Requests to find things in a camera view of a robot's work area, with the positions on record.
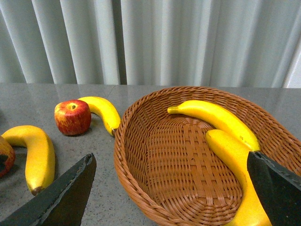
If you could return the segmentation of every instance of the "fake fruit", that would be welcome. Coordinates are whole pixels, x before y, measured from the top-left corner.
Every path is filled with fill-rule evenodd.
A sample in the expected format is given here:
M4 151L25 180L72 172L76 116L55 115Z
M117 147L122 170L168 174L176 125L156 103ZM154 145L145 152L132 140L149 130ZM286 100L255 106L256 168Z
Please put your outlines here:
M53 182L55 152L45 131L32 125L16 126L3 133L2 137L11 146L27 148L25 179L33 195L37 195Z
M78 135L86 132L91 123L88 104L81 100L68 100L55 106L55 123L65 135Z
M3 137L0 137L0 178L10 171L15 159L13 147Z
M115 136L121 119L114 105L102 97L82 97L79 100L85 101L89 105L90 111L102 118L108 133Z
M202 100L188 100L178 106L167 109L169 114L185 114L212 124L236 137L253 151L259 151L260 146L255 134L232 112L227 109Z
M206 140L210 149L234 173L243 189L243 200L235 217L226 226L271 226L247 171L247 158L252 150L219 129L209 130Z

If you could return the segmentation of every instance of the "woven basket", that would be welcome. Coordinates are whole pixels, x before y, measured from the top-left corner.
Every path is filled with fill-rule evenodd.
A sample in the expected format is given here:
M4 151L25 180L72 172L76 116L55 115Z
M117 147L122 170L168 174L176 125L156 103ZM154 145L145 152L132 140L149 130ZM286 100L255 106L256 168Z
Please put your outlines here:
M163 226L224 225L242 201L237 179L206 143L205 133L214 128L167 113L190 99L233 112L255 133L264 154L301 175L300 141L256 104L214 88L163 89L130 106L115 136L117 175L147 217Z

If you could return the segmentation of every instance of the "banana tip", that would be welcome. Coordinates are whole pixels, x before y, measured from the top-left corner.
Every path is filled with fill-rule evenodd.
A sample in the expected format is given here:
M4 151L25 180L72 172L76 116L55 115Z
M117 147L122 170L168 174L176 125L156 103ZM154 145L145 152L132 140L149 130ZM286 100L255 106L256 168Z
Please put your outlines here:
M169 114L177 114L178 113L178 107L177 106L168 107L167 112Z
M112 129L112 130L111 130L111 134L112 134L113 137L115 136L116 130L117 130L117 129Z
M36 187L35 189L33 189L32 190L32 194L34 195L34 196L36 196L38 193L40 193L41 191L43 191L44 190L44 188L43 187Z

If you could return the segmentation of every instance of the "white curtain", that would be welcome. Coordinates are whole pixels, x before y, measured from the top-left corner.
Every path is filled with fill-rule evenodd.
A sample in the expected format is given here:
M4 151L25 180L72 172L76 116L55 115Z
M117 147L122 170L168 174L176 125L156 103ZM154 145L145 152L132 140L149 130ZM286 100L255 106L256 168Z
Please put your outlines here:
M301 1L0 0L0 82L301 88Z

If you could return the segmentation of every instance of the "banana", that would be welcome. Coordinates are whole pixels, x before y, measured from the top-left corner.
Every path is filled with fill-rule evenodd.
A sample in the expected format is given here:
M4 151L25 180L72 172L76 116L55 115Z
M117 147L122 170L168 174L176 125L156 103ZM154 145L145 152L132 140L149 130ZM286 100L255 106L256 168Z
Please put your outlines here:
M230 134L213 129L206 133L210 149L229 167L243 189L243 200L235 217L225 226L271 226L247 171L248 146Z
M235 114L219 105L202 100L188 100L178 106L169 107L167 112L202 119L236 137L251 150L260 150L255 134Z
M33 195L54 180L55 152L49 136L32 125L16 126L1 135L11 146L27 147L25 178Z
M90 108L90 112L102 118L104 127L113 137L121 122L120 116L114 105L102 97L81 97L79 100L85 101Z

